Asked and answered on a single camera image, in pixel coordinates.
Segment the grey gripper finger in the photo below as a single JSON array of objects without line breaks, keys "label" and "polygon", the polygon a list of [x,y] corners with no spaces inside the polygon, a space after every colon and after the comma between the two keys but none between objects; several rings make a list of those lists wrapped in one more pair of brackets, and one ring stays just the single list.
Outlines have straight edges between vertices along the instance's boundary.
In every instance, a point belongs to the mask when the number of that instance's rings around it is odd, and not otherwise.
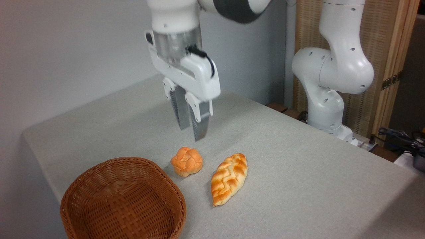
[{"label": "grey gripper finger", "polygon": [[205,138],[208,132],[209,119],[213,115],[212,101],[201,101],[192,93],[185,94],[185,100],[190,111],[195,141]]},{"label": "grey gripper finger", "polygon": [[164,92],[174,110],[179,128],[184,130],[190,126],[187,102],[185,100],[185,89],[177,85],[167,77],[163,79]]}]

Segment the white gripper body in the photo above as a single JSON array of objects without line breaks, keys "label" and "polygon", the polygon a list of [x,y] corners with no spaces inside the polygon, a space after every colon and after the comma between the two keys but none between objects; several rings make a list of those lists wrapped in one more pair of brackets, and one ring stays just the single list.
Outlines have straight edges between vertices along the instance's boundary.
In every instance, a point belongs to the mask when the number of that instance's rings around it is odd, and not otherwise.
[{"label": "white gripper body", "polygon": [[145,39],[154,67],[201,101],[220,93],[214,61],[202,50],[200,31],[160,34],[146,31]]}]

